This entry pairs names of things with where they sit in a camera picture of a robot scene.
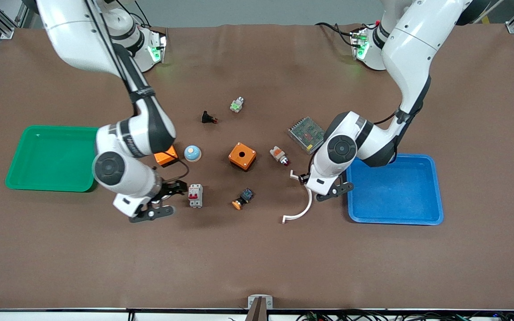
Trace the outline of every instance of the electrical component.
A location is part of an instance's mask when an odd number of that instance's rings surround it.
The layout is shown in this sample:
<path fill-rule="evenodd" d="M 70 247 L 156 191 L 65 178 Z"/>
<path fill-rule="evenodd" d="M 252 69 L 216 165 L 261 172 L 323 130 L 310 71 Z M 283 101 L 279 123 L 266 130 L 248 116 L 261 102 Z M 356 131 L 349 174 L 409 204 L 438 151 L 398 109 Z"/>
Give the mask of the electrical component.
<path fill-rule="evenodd" d="M 206 124 L 206 123 L 217 124 L 218 123 L 218 119 L 215 118 L 215 117 L 209 116 L 209 114 L 207 113 L 207 110 L 204 110 L 203 114 L 202 114 L 202 123 L 204 123 L 204 124 Z"/>
<path fill-rule="evenodd" d="M 244 189 L 239 195 L 239 198 L 231 202 L 231 205 L 233 205 L 235 209 L 241 210 L 245 204 L 249 203 L 249 201 L 253 199 L 253 196 L 255 196 L 253 191 L 250 189 Z"/>
<path fill-rule="evenodd" d="M 368 49 L 370 48 L 370 42 L 368 41 L 367 31 L 369 28 L 365 28 L 361 30 L 359 33 L 352 33 L 350 37 L 352 38 L 352 43 L 359 45 L 359 47 L 353 47 L 353 52 L 355 51 L 355 57 L 357 59 L 363 60 L 366 56 Z"/>
<path fill-rule="evenodd" d="M 272 150 L 269 150 L 271 156 L 275 158 L 275 160 L 284 166 L 289 166 L 291 161 L 285 156 L 285 152 L 281 150 L 278 146 L 275 146 Z"/>
<path fill-rule="evenodd" d="M 161 167 L 172 165 L 179 160 L 178 153 L 176 152 L 174 145 L 172 145 L 166 152 L 157 152 L 153 156 Z"/>
<path fill-rule="evenodd" d="M 309 155 L 324 142 L 324 130 L 310 117 L 299 120 L 288 132 L 289 136 Z"/>
<path fill-rule="evenodd" d="M 229 107 L 233 112 L 240 112 L 241 108 L 243 108 L 243 102 L 245 99 L 243 97 L 239 97 L 231 103 L 231 106 Z"/>
<path fill-rule="evenodd" d="M 187 198 L 190 200 L 190 206 L 196 209 L 202 208 L 203 187 L 201 184 L 190 185 Z"/>
<path fill-rule="evenodd" d="M 254 150 L 241 143 L 237 143 L 231 153 L 229 153 L 229 161 L 241 167 L 244 171 L 249 170 L 256 157 L 257 153 Z"/>
<path fill-rule="evenodd" d="M 190 145 L 184 150 L 184 158 L 188 162 L 197 162 L 202 158 L 202 150 L 200 150 L 196 145 Z"/>

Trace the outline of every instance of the black wire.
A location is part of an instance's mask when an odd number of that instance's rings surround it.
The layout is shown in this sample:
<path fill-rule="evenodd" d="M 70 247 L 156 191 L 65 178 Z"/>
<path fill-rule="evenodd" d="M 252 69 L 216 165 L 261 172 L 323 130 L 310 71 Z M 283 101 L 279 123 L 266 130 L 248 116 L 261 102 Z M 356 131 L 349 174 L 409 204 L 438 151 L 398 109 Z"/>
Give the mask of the black wire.
<path fill-rule="evenodd" d="M 173 156 L 173 155 L 171 155 L 171 154 L 168 154 L 167 152 L 163 152 L 163 153 L 164 153 L 164 154 L 166 154 L 166 155 L 168 155 L 168 156 L 170 156 L 171 158 L 177 159 L 177 160 L 178 160 L 178 162 L 182 163 L 182 165 L 183 165 L 184 167 L 186 167 L 186 173 L 185 173 L 185 174 L 183 174 L 183 175 L 180 175 L 180 176 L 176 176 L 176 177 L 171 178 L 171 179 L 166 179 L 165 181 L 162 181 L 162 184 L 163 184 L 163 183 L 168 183 L 168 182 L 170 182 L 170 181 L 177 181 L 177 180 L 178 180 L 178 179 L 180 179 L 180 178 L 186 177 L 186 175 L 190 173 L 190 167 L 189 167 L 189 166 L 187 166 L 187 164 L 186 164 L 186 163 L 184 163 L 184 162 L 183 162 L 183 160 L 181 160 L 181 159 L 179 159 L 178 157 L 175 157 L 175 156 Z"/>
<path fill-rule="evenodd" d="M 343 31 L 340 30 L 340 27 L 338 26 L 338 24 L 334 24 L 334 27 L 327 24 L 326 22 L 319 22 L 318 24 L 315 24 L 315 26 L 327 26 L 329 27 L 332 31 L 334 31 L 335 33 L 339 34 L 340 35 L 340 38 L 342 39 L 342 41 L 344 41 L 344 43 L 346 43 L 347 45 L 350 45 L 351 47 L 355 47 L 355 48 L 360 48 L 360 45 L 355 45 L 349 41 L 347 41 L 344 37 L 345 35 L 346 36 L 349 36 L 350 37 L 350 33 L 345 33 Z"/>
<path fill-rule="evenodd" d="M 375 122 L 374 125 L 378 125 L 378 124 L 385 122 L 386 120 L 389 120 L 390 118 L 394 117 L 395 114 L 396 114 L 396 112 L 392 112 L 392 115 L 380 120 L 379 122 Z"/>
<path fill-rule="evenodd" d="M 364 28 L 366 28 L 366 29 L 370 29 L 370 30 L 374 30 L 374 29 L 377 27 L 377 25 L 374 25 L 373 27 L 368 27 L 368 25 L 366 25 L 366 24 L 362 24 L 362 26 L 363 26 Z"/>
<path fill-rule="evenodd" d="M 325 321 L 334 321 L 331 317 L 328 316 L 328 314 L 319 314 L 320 317 L 324 318 Z"/>
<path fill-rule="evenodd" d="M 135 16 L 137 19 L 140 19 L 140 25 L 142 27 L 147 26 L 147 24 L 144 22 L 144 19 L 141 16 L 135 14 L 134 12 L 131 12 L 130 15 Z"/>
<path fill-rule="evenodd" d="M 374 315 L 374 316 L 380 316 L 380 317 L 382 317 L 385 321 L 389 321 L 387 317 L 385 317 L 385 316 L 381 315 L 380 313 L 377 313 L 377 312 L 375 312 L 375 311 L 372 311 L 371 313 L 372 313 L 372 315 Z"/>
<path fill-rule="evenodd" d="M 475 317 L 479 313 L 481 313 L 481 311 L 477 311 L 477 312 L 473 313 L 473 315 L 471 315 L 471 317 L 468 317 L 467 319 L 470 320 L 472 317 Z"/>
<path fill-rule="evenodd" d="M 121 6 L 121 7 L 124 9 L 124 11 L 125 11 L 127 14 L 131 14 L 131 13 L 128 11 L 128 9 L 127 9 L 123 4 L 121 4 L 121 3 L 120 3 L 120 1 L 116 0 L 116 2 L 118 3 L 118 5 L 119 5 L 119 6 Z"/>
<path fill-rule="evenodd" d="M 342 31 L 339 31 L 337 28 L 333 27 L 332 25 L 327 24 L 326 22 L 319 22 L 318 24 L 315 24 L 315 26 L 329 27 L 335 33 L 341 33 L 342 35 L 350 35 L 349 33 L 343 33 Z"/>
<path fill-rule="evenodd" d="M 360 45 L 355 45 L 355 44 L 352 44 L 352 43 L 348 42 L 344 38 L 343 32 L 338 27 L 338 24 L 334 24 L 334 27 L 336 28 L 336 30 L 337 30 L 338 34 L 340 35 L 340 38 L 342 39 L 342 41 L 344 41 L 347 45 L 350 45 L 351 47 L 355 47 L 355 48 L 360 48 L 361 47 Z"/>
<path fill-rule="evenodd" d="M 144 16 L 144 19 L 146 20 L 146 23 L 150 26 L 151 24 L 149 24 L 148 17 L 144 14 L 144 12 L 142 11 L 142 8 L 140 8 L 140 4 L 138 4 L 138 2 L 136 0 L 134 1 L 134 3 L 136 4 L 136 6 L 140 10 L 140 12 L 142 12 L 142 15 Z"/>
<path fill-rule="evenodd" d="M 86 4 L 86 8 L 88 9 L 88 13 L 90 13 L 90 16 L 92 17 L 92 20 L 94 21 L 94 24 L 96 25 L 96 29 L 98 29 L 98 34 L 100 35 L 100 38 L 102 39 L 102 42 L 104 42 L 104 45 L 106 46 L 106 50 L 108 51 L 108 55 L 110 55 L 110 59 L 112 59 L 112 63 L 114 63 L 114 66 L 116 67 L 116 70 L 120 74 L 120 78 L 122 79 L 122 82 L 124 83 L 124 86 L 126 86 L 126 90 L 130 92 L 130 86 L 128 85 L 128 81 L 126 80 L 126 77 L 124 76 L 124 73 L 122 73 L 122 70 L 120 69 L 120 66 L 118 65 L 118 60 L 116 58 L 116 54 L 112 51 L 112 42 L 110 42 L 110 33 L 108 32 L 108 27 L 106 26 L 106 21 L 104 21 L 104 17 L 102 16 L 102 13 L 99 13 L 99 16 L 102 20 L 102 23 L 104 24 L 104 28 L 106 29 L 106 34 L 108 35 L 108 42 L 106 42 L 106 38 L 104 37 L 104 34 L 102 33 L 102 30 L 100 30 L 100 26 L 98 25 L 98 20 L 94 16 L 94 13 L 91 9 L 91 4 L 88 3 L 88 0 L 85 0 L 84 4 Z"/>
<path fill-rule="evenodd" d="M 318 150 L 315 150 L 315 152 L 312 153 L 311 158 L 308 160 L 308 167 L 307 167 L 308 173 L 311 173 L 312 159 L 315 157 L 316 152 L 318 152 Z"/>

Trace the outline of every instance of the white cable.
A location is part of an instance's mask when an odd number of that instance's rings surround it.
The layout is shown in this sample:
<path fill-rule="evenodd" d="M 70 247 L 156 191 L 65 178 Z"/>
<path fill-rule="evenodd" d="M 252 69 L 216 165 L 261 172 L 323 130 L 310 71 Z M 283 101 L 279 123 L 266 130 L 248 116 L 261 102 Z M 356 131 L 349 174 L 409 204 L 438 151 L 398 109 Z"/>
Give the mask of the white cable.
<path fill-rule="evenodd" d="M 491 6 L 491 8 L 489 8 L 489 10 L 483 12 L 483 14 L 481 14 L 481 16 L 479 16 L 479 18 L 475 19 L 473 21 L 473 24 L 477 24 L 477 22 L 480 22 L 481 19 L 483 19 L 483 17 L 487 16 L 489 13 L 491 13 L 493 11 L 494 8 L 497 8 L 497 6 L 499 6 L 503 1 L 505 0 L 499 0 L 498 2 L 496 2 L 495 4 L 493 4 Z"/>
<path fill-rule="evenodd" d="M 292 170 L 291 170 L 291 173 L 289 174 L 289 177 L 291 177 L 292 179 L 298 180 L 298 176 L 293 175 Z M 297 215 L 283 215 L 283 221 L 281 221 L 281 223 L 284 224 L 285 221 L 291 221 L 293 219 L 298 219 L 299 217 L 302 217 L 304 214 L 306 214 L 308 212 L 308 210 L 310 209 L 311 204 L 312 204 L 312 192 L 310 189 L 308 189 L 308 187 L 305 186 L 304 188 L 307 190 L 307 193 L 308 193 L 307 207 L 304 209 L 304 211 L 302 211 L 301 213 L 298 213 Z"/>

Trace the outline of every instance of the brown table surface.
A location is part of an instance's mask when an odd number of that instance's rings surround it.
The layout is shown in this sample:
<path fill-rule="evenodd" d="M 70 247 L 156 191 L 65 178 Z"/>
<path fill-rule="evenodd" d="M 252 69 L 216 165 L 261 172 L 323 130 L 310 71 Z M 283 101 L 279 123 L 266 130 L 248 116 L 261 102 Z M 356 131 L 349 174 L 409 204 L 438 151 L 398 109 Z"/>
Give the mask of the brown table surface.
<path fill-rule="evenodd" d="M 503 25 L 456 27 L 432 63 L 432 85 L 400 152 L 435 159 L 445 219 L 439 226 L 358 224 L 346 199 L 306 205 L 269 149 L 292 169 L 308 156 L 286 134 L 311 116 L 376 121 L 400 102 L 385 72 L 351 59 L 314 26 L 171 29 L 164 65 L 146 73 L 177 126 L 177 149 L 198 145 L 178 212 L 130 224 L 114 194 L 19 191 L 4 184 L 32 124 L 102 126 L 131 114 L 122 82 L 57 57 L 43 30 L 0 45 L 0 308 L 237 307 L 255 293 L 279 308 L 514 309 L 514 35 Z M 238 96 L 243 110 L 228 109 Z M 202 111 L 220 123 L 201 124 Z M 232 168 L 236 142 L 257 150 L 249 173 Z M 145 161 L 154 164 L 153 156 Z M 169 177 L 180 165 L 159 170 Z M 230 205 L 255 191 L 243 211 Z"/>

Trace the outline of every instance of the white curved cable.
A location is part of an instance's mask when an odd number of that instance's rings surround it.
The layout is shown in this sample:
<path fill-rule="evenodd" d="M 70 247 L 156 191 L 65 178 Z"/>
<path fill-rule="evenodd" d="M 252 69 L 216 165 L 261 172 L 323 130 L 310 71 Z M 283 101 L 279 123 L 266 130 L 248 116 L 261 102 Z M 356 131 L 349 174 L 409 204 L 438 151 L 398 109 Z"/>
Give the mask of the white curved cable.
<path fill-rule="evenodd" d="M 292 179 L 298 180 L 298 176 L 293 175 L 293 171 L 292 170 L 291 170 L 291 173 L 289 174 L 289 177 L 291 177 Z M 308 212 L 308 210 L 310 209 L 311 204 L 312 204 L 312 192 L 306 186 L 304 188 L 307 190 L 307 193 L 308 193 L 308 204 L 307 204 L 307 207 L 304 209 L 304 211 L 302 211 L 301 213 L 298 213 L 297 215 L 283 215 L 283 221 L 281 221 L 281 223 L 284 224 L 285 221 L 291 221 L 293 219 L 298 219 L 299 217 L 302 217 L 304 214 L 306 214 Z"/>

